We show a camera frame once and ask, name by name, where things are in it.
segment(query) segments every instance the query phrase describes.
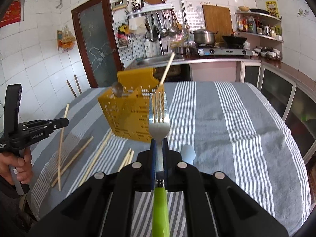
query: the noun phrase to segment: wooden cutting board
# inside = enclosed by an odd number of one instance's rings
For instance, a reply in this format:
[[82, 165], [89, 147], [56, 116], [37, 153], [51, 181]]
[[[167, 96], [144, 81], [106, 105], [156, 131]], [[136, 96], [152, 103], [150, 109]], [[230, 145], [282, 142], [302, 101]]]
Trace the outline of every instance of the wooden cutting board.
[[203, 5], [203, 13], [206, 29], [214, 33], [218, 31], [215, 35], [216, 42], [224, 42], [222, 36], [230, 36], [233, 32], [229, 8]]

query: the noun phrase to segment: gray tablecloth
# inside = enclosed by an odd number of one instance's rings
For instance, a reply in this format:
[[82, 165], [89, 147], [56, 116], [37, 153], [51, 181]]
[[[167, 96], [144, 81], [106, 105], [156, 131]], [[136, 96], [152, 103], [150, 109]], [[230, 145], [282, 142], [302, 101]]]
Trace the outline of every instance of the gray tablecloth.
[[[43, 217], [77, 187], [109, 125], [91, 89], [76, 98], [68, 112], [62, 164], [65, 165], [91, 136], [93, 141], [62, 176], [62, 191], [50, 187], [56, 177], [60, 131], [32, 148], [34, 179], [30, 184], [33, 212]], [[292, 235], [310, 213], [310, 190], [303, 159], [290, 130], [266, 98], [252, 85], [229, 82], [166, 83], [171, 119], [172, 150], [194, 146], [194, 166], [200, 171], [223, 171]], [[138, 152], [150, 144], [111, 136], [90, 176], [116, 172], [128, 148]], [[132, 237], [150, 236], [153, 195], [137, 193]], [[169, 193], [171, 236], [186, 236], [183, 193]]]

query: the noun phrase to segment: metal fork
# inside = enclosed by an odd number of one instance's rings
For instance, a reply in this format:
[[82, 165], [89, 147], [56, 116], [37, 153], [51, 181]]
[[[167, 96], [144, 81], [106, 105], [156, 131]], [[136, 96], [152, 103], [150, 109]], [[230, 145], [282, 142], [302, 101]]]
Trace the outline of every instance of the metal fork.
[[170, 131], [170, 118], [168, 112], [166, 93], [150, 93], [148, 129], [156, 140], [156, 173], [163, 172], [162, 140]]

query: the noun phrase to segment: wall outlet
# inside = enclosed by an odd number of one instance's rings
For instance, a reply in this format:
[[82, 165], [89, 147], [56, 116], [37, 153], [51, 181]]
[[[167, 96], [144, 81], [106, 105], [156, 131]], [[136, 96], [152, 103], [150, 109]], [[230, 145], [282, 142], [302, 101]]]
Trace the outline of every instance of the wall outlet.
[[112, 11], [120, 10], [127, 7], [127, 0], [118, 0], [112, 3]]

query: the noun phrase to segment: yellow sign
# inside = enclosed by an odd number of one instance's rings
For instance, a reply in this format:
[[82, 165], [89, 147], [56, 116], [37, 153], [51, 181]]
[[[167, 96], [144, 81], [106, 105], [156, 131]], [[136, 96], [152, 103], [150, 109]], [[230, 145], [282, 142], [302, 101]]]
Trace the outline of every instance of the yellow sign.
[[267, 11], [270, 13], [270, 15], [280, 18], [279, 10], [277, 8], [277, 2], [276, 1], [266, 1], [265, 7]]

